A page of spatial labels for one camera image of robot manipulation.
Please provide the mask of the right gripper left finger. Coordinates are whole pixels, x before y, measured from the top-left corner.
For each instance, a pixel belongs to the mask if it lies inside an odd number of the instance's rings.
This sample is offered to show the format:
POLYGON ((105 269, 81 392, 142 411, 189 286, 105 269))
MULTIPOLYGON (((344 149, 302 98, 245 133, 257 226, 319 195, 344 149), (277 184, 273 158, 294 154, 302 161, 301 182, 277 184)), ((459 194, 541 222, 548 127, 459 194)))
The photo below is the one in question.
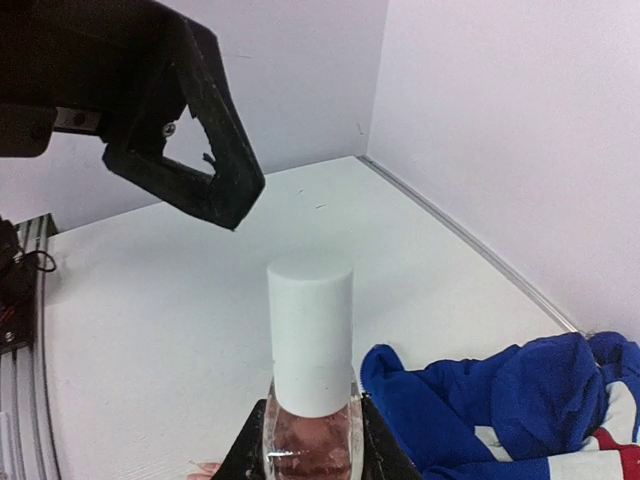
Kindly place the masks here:
POLYGON ((213 480, 265 480, 262 434, 266 400, 256 402, 213 480))

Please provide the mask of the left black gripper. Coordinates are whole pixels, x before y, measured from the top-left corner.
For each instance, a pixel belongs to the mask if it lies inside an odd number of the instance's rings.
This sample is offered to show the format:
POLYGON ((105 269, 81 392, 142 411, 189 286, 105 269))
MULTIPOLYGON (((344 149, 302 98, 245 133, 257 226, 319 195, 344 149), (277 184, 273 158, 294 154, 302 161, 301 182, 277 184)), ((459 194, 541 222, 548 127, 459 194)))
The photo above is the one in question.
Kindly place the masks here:
POLYGON ((42 155, 55 132, 98 136, 114 174, 199 220, 235 228, 235 106, 185 101, 171 52, 185 17, 158 1, 4 1, 1 154, 42 155), (206 173, 164 155, 187 108, 206 173))

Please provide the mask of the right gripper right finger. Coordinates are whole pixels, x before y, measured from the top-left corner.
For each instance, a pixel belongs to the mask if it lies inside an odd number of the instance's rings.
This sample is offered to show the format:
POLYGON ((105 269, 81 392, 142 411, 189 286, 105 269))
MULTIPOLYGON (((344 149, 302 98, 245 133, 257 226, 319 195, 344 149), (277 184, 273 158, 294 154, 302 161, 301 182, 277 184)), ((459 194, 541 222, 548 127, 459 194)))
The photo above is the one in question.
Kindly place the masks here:
POLYGON ((365 480, 422 480, 369 394, 361 398, 365 480))

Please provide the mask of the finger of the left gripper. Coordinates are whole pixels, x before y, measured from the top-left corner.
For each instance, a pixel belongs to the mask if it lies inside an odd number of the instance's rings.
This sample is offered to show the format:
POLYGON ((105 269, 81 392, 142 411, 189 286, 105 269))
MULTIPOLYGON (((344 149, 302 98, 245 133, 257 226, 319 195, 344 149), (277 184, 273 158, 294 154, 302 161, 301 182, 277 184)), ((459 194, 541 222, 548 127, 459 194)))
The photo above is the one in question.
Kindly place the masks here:
POLYGON ((216 35, 177 11, 151 1, 154 39, 149 81, 153 147, 149 191, 184 213, 227 230, 236 229, 265 186, 243 124, 231 98, 216 35), (202 126, 209 149, 203 160, 212 174, 163 154, 162 129, 187 109, 202 126))

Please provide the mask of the pink nail polish bottle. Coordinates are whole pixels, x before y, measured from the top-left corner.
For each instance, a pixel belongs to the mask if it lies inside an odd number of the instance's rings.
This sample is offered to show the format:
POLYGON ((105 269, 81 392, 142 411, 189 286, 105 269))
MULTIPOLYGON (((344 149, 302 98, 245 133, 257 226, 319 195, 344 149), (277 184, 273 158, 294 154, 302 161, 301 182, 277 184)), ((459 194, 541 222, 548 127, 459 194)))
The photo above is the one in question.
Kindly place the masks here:
POLYGON ((360 479, 364 423, 356 377, 351 377, 349 402, 320 418, 300 417, 285 410, 271 385, 261 446, 267 479, 360 479))

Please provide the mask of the white nail polish cap brush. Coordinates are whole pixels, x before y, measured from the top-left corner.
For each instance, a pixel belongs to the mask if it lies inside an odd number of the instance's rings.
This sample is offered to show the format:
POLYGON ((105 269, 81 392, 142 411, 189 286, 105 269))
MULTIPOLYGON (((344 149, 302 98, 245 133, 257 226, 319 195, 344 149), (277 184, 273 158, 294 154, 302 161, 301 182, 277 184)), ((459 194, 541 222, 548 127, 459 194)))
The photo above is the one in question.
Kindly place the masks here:
POLYGON ((267 268, 274 391, 293 415, 326 417, 351 398, 353 279, 351 262, 326 250, 267 268))

